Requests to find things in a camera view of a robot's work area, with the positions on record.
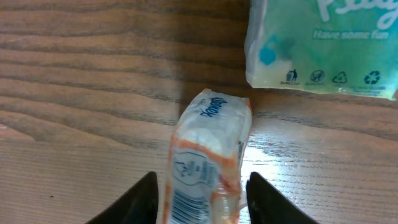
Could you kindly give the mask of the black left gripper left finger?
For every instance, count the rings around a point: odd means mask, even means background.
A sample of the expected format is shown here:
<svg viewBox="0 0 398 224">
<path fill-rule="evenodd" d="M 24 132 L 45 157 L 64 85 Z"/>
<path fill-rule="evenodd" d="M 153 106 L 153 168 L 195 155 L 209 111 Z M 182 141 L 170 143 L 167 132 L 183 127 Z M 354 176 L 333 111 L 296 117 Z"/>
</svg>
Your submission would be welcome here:
<svg viewBox="0 0 398 224">
<path fill-rule="evenodd" d="M 150 171 L 86 224 L 156 224 L 158 207 L 157 174 Z"/>
</svg>

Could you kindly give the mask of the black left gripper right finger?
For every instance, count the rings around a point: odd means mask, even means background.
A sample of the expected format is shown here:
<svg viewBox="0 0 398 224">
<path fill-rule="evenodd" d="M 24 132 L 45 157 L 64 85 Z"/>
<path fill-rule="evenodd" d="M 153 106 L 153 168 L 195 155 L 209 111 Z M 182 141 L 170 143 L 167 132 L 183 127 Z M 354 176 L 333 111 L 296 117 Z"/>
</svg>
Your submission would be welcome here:
<svg viewBox="0 0 398 224">
<path fill-rule="evenodd" d="M 246 198 L 251 224 L 318 224 L 257 172 L 246 182 Z"/>
</svg>

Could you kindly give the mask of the orange white tissue pack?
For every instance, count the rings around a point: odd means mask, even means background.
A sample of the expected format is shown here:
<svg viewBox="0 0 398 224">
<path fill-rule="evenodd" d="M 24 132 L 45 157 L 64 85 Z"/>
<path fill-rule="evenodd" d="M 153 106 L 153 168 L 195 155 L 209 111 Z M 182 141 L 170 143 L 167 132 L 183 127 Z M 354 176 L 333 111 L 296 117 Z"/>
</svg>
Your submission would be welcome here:
<svg viewBox="0 0 398 224">
<path fill-rule="evenodd" d="M 163 223 L 237 223 L 241 167 L 252 111 L 248 98 L 204 89 L 170 141 Z"/>
</svg>

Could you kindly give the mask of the teal tissue pack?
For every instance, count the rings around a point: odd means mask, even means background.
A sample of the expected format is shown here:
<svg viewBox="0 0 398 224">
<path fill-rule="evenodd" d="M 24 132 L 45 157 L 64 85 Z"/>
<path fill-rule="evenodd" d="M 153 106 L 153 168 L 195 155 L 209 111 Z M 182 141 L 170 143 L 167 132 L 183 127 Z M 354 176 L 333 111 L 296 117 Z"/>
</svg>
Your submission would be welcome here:
<svg viewBox="0 0 398 224">
<path fill-rule="evenodd" d="M 394 100 L 397 0 L 252 1 L 244 51 L 254 88 Z"/>
</svg>

